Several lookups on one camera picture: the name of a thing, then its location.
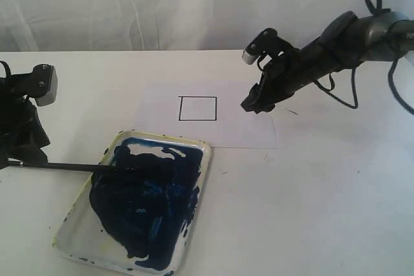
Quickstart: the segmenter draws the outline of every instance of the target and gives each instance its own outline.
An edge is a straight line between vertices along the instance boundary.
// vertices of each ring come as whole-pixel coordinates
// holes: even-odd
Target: table surface
[[[259,79],[237,50],[4,52],[0,59],[15,73],[38,63],[57,68],[57,100],[38,108],[51,162],[97,163],[118,131],[134,127],[144,85],[227,80],[231,88]],[[178,274],[412,275],[414,119],[389,91],[389,66],[358,69],[356,111],[314,85],[280,103],[271,112],[277,149],[215,148]],[[334,75],[335,92],[347,100],[349,76]],[[414,104],[405,59],[395,81]],[[117,275],[62,259],[51,246],[87,177],[0,171],[1,275]]]

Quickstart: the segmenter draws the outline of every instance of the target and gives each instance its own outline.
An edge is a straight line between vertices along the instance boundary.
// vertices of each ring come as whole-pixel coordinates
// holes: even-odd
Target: sheet of paper
[[[150,86],[139,97],[135,129],[202,140],[213,147],[276,148],[270,116],[240,106],[250,87],[240,82]]]

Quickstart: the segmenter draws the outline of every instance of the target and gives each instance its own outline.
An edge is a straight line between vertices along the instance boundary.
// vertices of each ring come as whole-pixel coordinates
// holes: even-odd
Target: paint smear
[[[161,146],[172,157],[131,154],[133,144]],[[122,171],[125,178],[93,174],[92,208],[136,265],[158,271],[169,266],[181,229],[194,217],[201,159],[199,149],[128,138],[114,150],[112,165],[136,171]]]

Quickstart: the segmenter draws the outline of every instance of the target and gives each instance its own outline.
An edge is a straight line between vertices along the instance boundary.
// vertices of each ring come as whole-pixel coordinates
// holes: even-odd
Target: white curtain
[[[414,0],[384,0],[414,17]],[[0,50],[243,48],[273,27],[298,47],[364,0],[1,0]]]

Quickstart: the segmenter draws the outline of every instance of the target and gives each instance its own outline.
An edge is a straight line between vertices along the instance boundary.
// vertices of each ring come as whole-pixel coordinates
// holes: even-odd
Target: paint tray
[[[185,154],[180,152],[183,150],[190,150],[191,154],[197,150],[197,160],[200,158],[200,163],[199,175],[196,176],[194,189],[197,187],[197,190],[199,189],[199,191],[195,192],[199,204],[202,184],[211,155],[211,149],[206,143],[126,131],[121,132],[105,151],[101,164],[113,165],[115,148],[125,144],[129,146],[131,154],[150,153],[161,158],[171,156],[171,153],[165,153],[166,148],[168,150],[175,150],[175,156],[185,156]],[[194,220],[183,221],[182,227],[177,231],[178,237],[171,248],[172,255],[168,265],[165,268],[163,266],[162,270],[160,270],[160,266],[148,267],[142,261],[148,260],[149,256],[146,258],[132,257],[129,259],[127,257],[127,250],[123,245],[119,244],[104,230],[100,219],[89,202],[91,186],[90,177],[56,233],[52,244],[53,247],[65,258],[130,275],[172,275],[172,272],[177,270],[183,259],[187,239]]]

